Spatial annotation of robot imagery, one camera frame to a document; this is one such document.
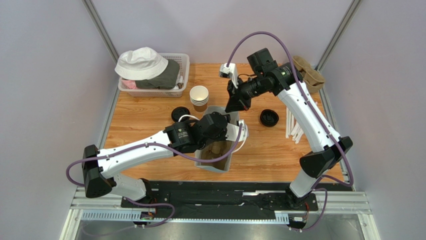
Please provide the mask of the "brown cardboard cup carrier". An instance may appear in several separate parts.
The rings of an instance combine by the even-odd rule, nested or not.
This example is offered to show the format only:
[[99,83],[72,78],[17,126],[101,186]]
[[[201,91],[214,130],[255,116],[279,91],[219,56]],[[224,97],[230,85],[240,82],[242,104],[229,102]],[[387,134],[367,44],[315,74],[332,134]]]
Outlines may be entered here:
[[[201,151],[201,159],[203,160],[212,160],[219,157],[222,157],[225,155],[232,147],[234,143],[231,141],[217,141],[213,142],[206,148],[204,148]],[[211,166],[218,170],[225,170],[227,168],[227,162],[231,158],[231,155],[228,155],[226,158],[216,161],[216,162],[209,162],[209,163],[201,163],[203,166]]]

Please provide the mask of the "white paper bag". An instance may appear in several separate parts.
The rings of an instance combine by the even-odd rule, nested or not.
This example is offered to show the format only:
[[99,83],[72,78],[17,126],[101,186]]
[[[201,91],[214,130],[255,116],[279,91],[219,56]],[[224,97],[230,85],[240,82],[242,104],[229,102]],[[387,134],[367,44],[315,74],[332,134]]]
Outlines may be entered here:
[[[206,146],[201,150],[196,150],[194,157],[202,160],[212,160],[224,156],[234,145],[234,140],[239,131],[239,124],[242,124],[242,132],[238,142],[242,144],[245,143],[249,136],[248,127],[245,124],[244,120],[240,119],[238,112],[230,113],[230,126],[228,128],[227,134],[230,136],[226,137],[226,140],[215,141],[210,145]],[[204,169],[206,171],[216,172],[216,173],[226,173],[230,169],[232,155],[229,154],[226,158],[216,161],[216,162],[195,162],[194,165],[197,168]]]

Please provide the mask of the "black coffee cup lid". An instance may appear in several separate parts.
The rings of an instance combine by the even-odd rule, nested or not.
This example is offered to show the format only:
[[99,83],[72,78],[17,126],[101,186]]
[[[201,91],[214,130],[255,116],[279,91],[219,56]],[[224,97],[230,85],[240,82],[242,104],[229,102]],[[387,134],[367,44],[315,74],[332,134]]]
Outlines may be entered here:
[[181,122],[181,121],[187,121],[190,117],[191,112],[187,107],[184,106],[178,106],[173,109],[171,112],[171,119],[174,122]]

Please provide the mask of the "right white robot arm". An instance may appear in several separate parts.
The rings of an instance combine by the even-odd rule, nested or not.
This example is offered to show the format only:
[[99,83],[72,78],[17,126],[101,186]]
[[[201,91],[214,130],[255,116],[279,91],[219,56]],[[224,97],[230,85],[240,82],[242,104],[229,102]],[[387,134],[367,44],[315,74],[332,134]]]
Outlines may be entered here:
[[248,111],[253,98],[272,93],[285,104],[307,137],[311,151],[300,160],[301,170],[289,186],[294,198],[304,198],[319,179],[338,163],[352,146],[348,136],[341,136],[325,119],[290,62],[278,65],[267,48],[247,58],[254,77],[242,81],[234,63],[223,63],[219,76],[228,78],[227,113]]

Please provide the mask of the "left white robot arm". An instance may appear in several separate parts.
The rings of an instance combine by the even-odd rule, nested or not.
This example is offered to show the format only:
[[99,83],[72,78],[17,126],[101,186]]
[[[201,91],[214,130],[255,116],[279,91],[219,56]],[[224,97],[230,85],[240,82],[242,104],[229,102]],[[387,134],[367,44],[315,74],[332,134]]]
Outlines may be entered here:
[[178,121],[145,139],[127,145],[84,148],[83,186],[89,199],[115,194],[131,200],[148,195],[148,182],[122,175],[122,171],[157,159],[194,153],[214,142],[235,141],[241,127],[229,115],[214,111],[201,119]]

